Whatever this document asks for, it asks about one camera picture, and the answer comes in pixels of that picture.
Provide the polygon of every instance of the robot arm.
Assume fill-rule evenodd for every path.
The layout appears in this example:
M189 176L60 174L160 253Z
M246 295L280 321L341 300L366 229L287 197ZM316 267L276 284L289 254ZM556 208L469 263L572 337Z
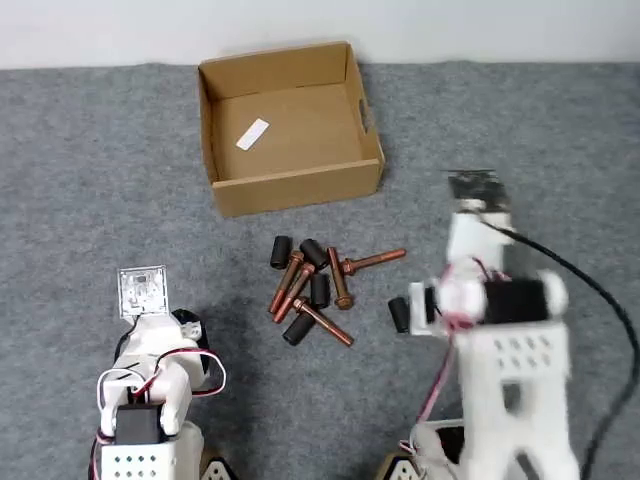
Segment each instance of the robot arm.
M411 474L435 480L519 480L527 477L515 460L526 454L541 480L577 480L565 393L564 284L550 271L514 279L503 273L504 248L512 241L483 223L511 228L504 187L492 173L457 172L450 183L458 209L447 267L426 288L423 282L409 286L406 323L411 335L450 338L459 362L464 418L432 422L428 410L420 416L406 446ZM398 312L396 326L403 323ZM517 409L505 406L507 385L519 390ZM464 447L455 460L441 446L438 432L443 429L464 432ZM397 470L389 478L411 474Z
M164 266L121 270L118 280L120 315L133 326L113 367L98 380L102 458L98 468L94 448L93 480L197 480L204 440L185 418L192 397L224 389L226 371L208 349L199 319L185 310L169 311ZM222 372L221 383L196 391L209 376L211 360ZM219 472L220 480L234 478L218 460L203 478L209 470Z

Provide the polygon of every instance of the bolt head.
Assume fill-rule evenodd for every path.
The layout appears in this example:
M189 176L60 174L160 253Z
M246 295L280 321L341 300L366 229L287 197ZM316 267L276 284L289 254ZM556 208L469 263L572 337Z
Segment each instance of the bolt head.
M302 305L304 305L305 303L307 303L309 299L307 297L298 297L293 301L293 308L296 309L296 311L300 310L300 307L302 307Z
M293 252L291 252L291 259L293 260L294 258L302 262L304 260L304 255L302 254L302 252L294 250Z
M316 267L314 267L310 263L305 263L302 265L302 271L308 274L312 274L316 271Z
M336 299L336 305L340 310L349 310L351 307L353 307L353 297L338 297Z
M353 264L351 263L351 259L345 258L340 265L340 270L342 270L343 275L352 275L353 274Z

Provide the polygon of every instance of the black cap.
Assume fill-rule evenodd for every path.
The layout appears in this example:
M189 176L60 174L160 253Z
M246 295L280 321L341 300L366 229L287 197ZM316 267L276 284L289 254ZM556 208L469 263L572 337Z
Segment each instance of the black cap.
M327 251L318 244L313 238L307 238L300 244L300 250L304 253L305 260L313 263L317 271L322 270L329 265L329 255Z
M313 274L311 277L311 305L317 309L327 308L330 301L329 275L326 273Z
M393 318L398 333L407 333L409 331L409 304L404 297L396 297L389 300L389 311Z
M271 266L277 270L284 270L289 264L289 255L291 255L291 237L278 235L273 242Z
M282 338L284 338L289 345L295 347L307 336L307 333L309 333L309 330L313 328L315 323L316 321L311 315L302 312L282 334Z

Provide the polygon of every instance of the screw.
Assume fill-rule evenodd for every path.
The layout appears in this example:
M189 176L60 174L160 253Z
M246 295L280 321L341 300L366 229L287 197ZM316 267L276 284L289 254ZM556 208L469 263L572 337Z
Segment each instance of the screw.
M340 260L338 260L338 252L335 247L327 248L329 261L331 262L331 275L333 275L333 283L336 286L336 305L340 310L349 310L353 307L353 297L347 290L347 284L344 282L342 271L340 270Z
M302 267L300 269L300 275L298 275L298 278L296 279L296 281L293 282L293 285L291 285L291 288L287 292L286 297L284 297L284 300L282 301L280 308L278 308L278 311L273 317L274 322L282 323L282 321L284 320L284 317L286 317L287 313L289 313L289 310L291 310L293 301L298 297L298 295L300 294L304 286L307 284L307 281L309 280L313 272L315 272L315 270L316 270L316 267L314 267L310 263L305 262L302 264Z
M293 308L296 309L297 312L304 312L309 314L313 319L320 324L325 330L327 330L331 335L336 337L342 343L344 343L347 347L353 345L353 337L349 335L347 332L342 330L339 326L329 320L327 317L322 315L319 312L316 312L313 308L309 306L307 303L307 298L301 297L296 298L293 301Z
M384 262L390 262L391 260L397 260L398 258L402 258L407 254L407 251L404 248L398 248L397 250L391 250L389 252L380 253L378 255L372 255L367 258L361 258L359 260L351 260L350 258L345 258L340 267L342 268L342 273L344 275L355 275L355 273L367 267L372 267L373 265L378 265Z
M291 282L293 282L293 279L298 272L298 268L302 265L303 261L304 255L302 252L298 252L296 250L291 252L291 255L289 255L289 266L284 272L282 280L280 280L280 285L278 285L276 293L273 295L273 300L271 300L271 305L269 306L269 313L276 313L278 311L278 307L282 303L282 299L287 293L288 288L291 286Z

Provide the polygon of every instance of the open cardboard box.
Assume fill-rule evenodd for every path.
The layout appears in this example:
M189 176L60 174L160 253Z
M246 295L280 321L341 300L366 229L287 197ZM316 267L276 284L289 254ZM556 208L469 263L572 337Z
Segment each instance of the open cardboard box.
M210 60L198 74L203 160L224 216L376 191L384 156L348 43ZM238 148L257 118L269 127Z

